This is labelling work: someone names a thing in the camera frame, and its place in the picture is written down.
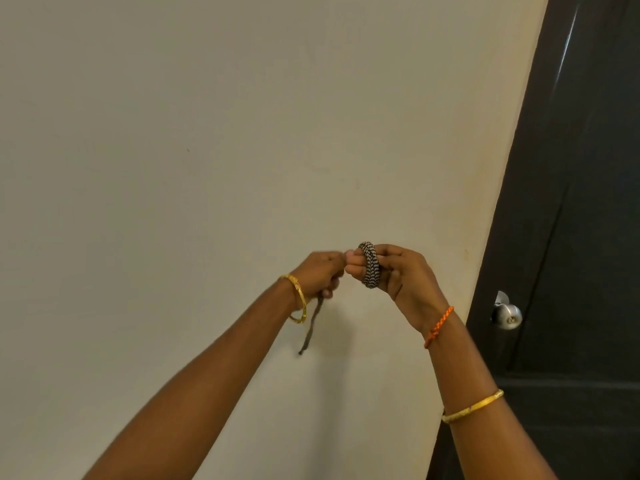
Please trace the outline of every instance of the hand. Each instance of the hand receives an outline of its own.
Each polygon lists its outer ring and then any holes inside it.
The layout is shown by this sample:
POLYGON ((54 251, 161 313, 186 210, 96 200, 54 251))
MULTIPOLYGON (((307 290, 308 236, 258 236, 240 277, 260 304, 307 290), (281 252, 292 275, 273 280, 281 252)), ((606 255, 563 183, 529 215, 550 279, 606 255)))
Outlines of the hand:
MULTIPOLYGON (((333 291, 340 285, 346 264, 344 253, 339 251, 315 252, 309 254, 290 274, 298 279, 307 301, 316 298, 320 292, 328 299, 333 297, 333 291)), ((298 309, 302 308, 298 293, 296 303, 298 309)))
MULTIPOLYGON (((377 244, 381 270, 378 288, 396 303, 411 326, 426 336, 447 311, 449 304, 424 257, 415 251, 377 244)), ((364 279, 367 261, 361 249, 347 251, 345 271, 359 281, 364 279)))

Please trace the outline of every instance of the door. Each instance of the door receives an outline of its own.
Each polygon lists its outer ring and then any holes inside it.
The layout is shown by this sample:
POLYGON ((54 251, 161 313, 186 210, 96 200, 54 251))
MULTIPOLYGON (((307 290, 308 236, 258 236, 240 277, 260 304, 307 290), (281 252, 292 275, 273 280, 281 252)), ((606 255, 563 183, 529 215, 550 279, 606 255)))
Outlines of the door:
POLYGON ((640 0, 549 0, 467 325, 562 479, 640 479, 639 273, 640 0))

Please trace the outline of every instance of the wall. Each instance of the wall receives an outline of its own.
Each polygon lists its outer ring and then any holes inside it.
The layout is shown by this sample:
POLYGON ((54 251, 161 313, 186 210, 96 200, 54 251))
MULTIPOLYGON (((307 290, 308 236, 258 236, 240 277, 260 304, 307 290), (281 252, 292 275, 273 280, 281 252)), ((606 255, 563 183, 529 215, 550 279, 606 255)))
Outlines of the wall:
MULTIPOLYGON (((312 250, 427 256, 466 316, 546 0, 3 0, 0 470, 79 477, 312 250)), ((422 341, 345 280, 198 478, 424 478, 422 341)))

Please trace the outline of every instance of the door frame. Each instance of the door frame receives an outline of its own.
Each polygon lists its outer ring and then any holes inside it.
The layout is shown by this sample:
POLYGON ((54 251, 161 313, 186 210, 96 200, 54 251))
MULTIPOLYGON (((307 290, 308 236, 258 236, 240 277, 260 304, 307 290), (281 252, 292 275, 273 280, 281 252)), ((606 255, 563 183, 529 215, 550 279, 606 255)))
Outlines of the door frame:
MULTIPOLYGON (((467 320, 499 386, 514 378, 509 364, 628 1, 548 0, 467 320), (498 290, 523 311, 515 330, 490 320, 498 290)), ((427 480, 444 478, 454 455, 451 431, 441 424, 427 480)))

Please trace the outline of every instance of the silver door knob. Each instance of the silver door knob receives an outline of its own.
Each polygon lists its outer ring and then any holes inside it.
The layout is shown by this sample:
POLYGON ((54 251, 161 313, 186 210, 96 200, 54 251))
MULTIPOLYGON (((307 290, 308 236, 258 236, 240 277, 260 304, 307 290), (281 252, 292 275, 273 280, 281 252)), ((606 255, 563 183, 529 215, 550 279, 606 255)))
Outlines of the silver door knob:
POLYGON ((505 292, 498 291, 491 320, 503 330, 513 330, 522 323, 522 312, 517 306, 509 303, 509 297, 505 292))

